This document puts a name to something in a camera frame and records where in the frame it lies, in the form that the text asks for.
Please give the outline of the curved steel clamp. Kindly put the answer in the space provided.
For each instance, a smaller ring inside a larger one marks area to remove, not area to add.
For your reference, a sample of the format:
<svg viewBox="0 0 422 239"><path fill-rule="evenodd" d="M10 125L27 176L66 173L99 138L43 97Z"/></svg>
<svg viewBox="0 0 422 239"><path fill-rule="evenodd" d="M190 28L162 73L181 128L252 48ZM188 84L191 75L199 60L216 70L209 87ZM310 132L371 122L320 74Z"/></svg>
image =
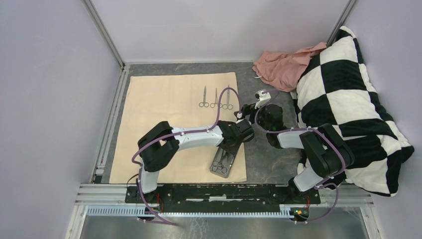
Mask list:
<svg viewBox="0 0 422 239"><path fill-rule="evenodd" d="M207 101L207 87L204 86L204 90L203 90L203 98L202 100L199 102L199 107L200 108L208 108L210 106L209 102Z"/></svg>

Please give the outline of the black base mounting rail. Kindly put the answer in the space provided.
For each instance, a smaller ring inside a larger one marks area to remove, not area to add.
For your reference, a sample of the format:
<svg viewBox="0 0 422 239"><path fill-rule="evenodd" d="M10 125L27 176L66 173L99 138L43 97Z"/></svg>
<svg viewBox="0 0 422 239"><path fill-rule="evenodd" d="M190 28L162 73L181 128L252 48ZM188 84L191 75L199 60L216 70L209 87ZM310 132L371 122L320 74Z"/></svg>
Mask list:
<svg viewBox="0 0 422 239"><path fill-rule="evenodd" d="M279 184L162 184L143 197L164 213L264 213L321 203L315 189L294 193Z"/></svg>

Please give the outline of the beige cloth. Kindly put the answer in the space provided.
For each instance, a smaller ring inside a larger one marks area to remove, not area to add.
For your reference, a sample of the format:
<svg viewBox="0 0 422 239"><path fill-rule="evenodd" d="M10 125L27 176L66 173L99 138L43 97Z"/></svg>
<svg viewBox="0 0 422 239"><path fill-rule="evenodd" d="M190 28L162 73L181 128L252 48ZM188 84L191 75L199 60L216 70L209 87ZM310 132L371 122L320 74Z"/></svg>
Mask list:
<svg viewBox="0 0 422 239"><path fill-rule="evenodd" d="M216 119L234 121L239 109L239 78L234 72L202 75L131 77L126 93L117 135L109 183L123 184L138 173L131 159L138 150L138 141L157 123L167 121L175 127L196 127L213 124ZM219 103L226 101L230 90L232 110L200 108L204 86L207 101L214 102L215 88ZM239 149L228 178L210 172L216 147L195 147L177 152L168 166L160 171L160 183L244 182L246 162L244 147Z"/></svg>

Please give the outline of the thin steel hemostat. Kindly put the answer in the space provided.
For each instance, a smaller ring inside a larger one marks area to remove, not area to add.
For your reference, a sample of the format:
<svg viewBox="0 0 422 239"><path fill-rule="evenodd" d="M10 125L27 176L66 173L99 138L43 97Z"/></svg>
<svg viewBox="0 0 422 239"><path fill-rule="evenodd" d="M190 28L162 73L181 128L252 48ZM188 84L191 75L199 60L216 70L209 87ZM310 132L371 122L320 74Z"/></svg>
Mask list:
<svg viewBox="0 0 422 239"><path fill-rule="evenodd" d="M228 152L224 151L220 156L216 155L212 161L210 171L219 175L228 175L228 168L224 165L224 161L228 160Z"/></svg>

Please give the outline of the metal surgical instrument tray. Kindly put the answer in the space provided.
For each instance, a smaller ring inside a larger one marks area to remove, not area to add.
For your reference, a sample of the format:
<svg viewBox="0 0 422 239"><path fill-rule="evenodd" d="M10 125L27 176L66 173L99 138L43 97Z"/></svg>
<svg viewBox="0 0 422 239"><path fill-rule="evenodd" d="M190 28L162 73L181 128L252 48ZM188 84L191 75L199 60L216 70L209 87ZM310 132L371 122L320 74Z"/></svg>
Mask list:
<svg viewBox="0 0 422 239"><path fill-rule="evenodd" d="M238 150L230 153L219 147L210 166L210 172L222 178L228 178Z"/></svg>

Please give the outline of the black white checkered pillow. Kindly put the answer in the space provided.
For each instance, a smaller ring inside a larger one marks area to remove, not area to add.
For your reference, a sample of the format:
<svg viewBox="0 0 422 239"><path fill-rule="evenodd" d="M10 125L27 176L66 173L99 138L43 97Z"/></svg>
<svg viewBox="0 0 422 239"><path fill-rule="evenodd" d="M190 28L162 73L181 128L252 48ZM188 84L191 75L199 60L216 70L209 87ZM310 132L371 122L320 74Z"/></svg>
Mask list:
<svg viewBox="0 0 422 239"><path fill-rule="evenodd" d="M397 194L401 166L415 149L381 105L351 29L342 26L334 43L311 58L292 96L299 127L331 124L355 156L331 186Z"/></svg>

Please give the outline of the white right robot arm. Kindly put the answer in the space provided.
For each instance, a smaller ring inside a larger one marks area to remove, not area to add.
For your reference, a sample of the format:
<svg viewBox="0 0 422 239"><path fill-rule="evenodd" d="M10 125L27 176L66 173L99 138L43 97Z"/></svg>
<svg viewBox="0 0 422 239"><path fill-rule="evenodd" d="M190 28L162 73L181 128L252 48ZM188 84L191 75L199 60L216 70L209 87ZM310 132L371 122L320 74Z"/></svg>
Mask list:
<svg viewBox="0 0 422 239"><path fill-rule="evenodd" d="M255 104L244 105L234 115L239 120L249 117L251 123L262 127L271 146L302 150L309 165L288 182L287 195L293 203L302 202L307 191L321 188L324 182L355 162L350 147L328 123L317 128L288 129L283 122L282 108L274 104L260 108Z"/></svg>

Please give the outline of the pink crumpled cloth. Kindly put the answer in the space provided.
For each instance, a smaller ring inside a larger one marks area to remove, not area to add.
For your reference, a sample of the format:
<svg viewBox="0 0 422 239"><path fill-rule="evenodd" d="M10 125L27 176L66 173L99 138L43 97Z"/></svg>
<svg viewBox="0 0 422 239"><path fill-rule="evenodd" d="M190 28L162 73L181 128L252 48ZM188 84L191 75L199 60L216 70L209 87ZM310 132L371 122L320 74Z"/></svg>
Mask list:
<svg viewBox="0 0 422 239"><path fill-rule="evenodd" d="M326 48L326 43L320 42L316 46L301 48L294 53L265 51L253 62L252 70L265 84L283 92L290 92L296 88L311 58Z"/></svg>

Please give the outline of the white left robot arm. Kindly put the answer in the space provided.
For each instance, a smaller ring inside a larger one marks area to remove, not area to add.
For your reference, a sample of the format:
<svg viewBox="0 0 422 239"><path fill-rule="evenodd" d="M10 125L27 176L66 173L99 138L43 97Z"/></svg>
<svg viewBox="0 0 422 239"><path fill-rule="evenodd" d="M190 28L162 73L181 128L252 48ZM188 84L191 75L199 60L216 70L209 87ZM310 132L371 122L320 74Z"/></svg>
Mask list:
<svg viewBox="0 0 422 239"><path fill-rule="evenodd" d="M210 171L228 177L240 146L253 138L252 126L245 119L237 122L219 120L214 125L194 128L171 127L167 121L162 121L137 143L139 150L135 156L142 159L138 163L137 196L145 203L152 202L156 198L160 170L184 149L216 146Z"/></svg>

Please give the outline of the straight steel surgical scissors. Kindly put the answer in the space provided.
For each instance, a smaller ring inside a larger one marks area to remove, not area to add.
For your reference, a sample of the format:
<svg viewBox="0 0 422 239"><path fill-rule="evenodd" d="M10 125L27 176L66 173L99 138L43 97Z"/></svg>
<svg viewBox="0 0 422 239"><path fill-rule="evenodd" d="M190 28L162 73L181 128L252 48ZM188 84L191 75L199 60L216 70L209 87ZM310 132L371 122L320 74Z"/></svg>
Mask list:
<svg viewBox="0 0 422 239"><path fill-rule="evenodd" d="M233 105L230 103L230 90L226 91L226 101L224 104L222 104L221 108L223 110L232 110L233 109Z"/></svg>

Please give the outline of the steel forceps clamp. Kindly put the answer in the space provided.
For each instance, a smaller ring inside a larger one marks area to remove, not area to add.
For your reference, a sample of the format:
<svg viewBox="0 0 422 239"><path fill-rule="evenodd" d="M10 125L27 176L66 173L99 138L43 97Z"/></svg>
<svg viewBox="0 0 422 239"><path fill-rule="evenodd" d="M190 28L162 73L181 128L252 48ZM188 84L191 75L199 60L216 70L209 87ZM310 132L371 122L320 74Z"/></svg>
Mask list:
<svg viewBox="0 0 422 239"><path fill-rule="evenodd" d="M222 107L222 104L219 103L219 94L218 94L217 88L215 88L214 102L210 103L210 107L219 108L219 109Z"/></svg>

